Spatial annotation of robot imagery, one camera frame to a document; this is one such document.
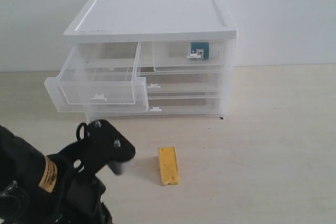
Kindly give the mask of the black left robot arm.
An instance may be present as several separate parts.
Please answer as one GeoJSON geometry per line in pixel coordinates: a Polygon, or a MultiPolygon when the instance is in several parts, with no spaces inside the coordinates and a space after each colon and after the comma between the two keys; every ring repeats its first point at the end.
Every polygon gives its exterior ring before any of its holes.
{"type": "Polygon", "coordinates": [[[60,153],[45,156],[1,126],[2,223],[112,223],[96,176],[60,153]]]}

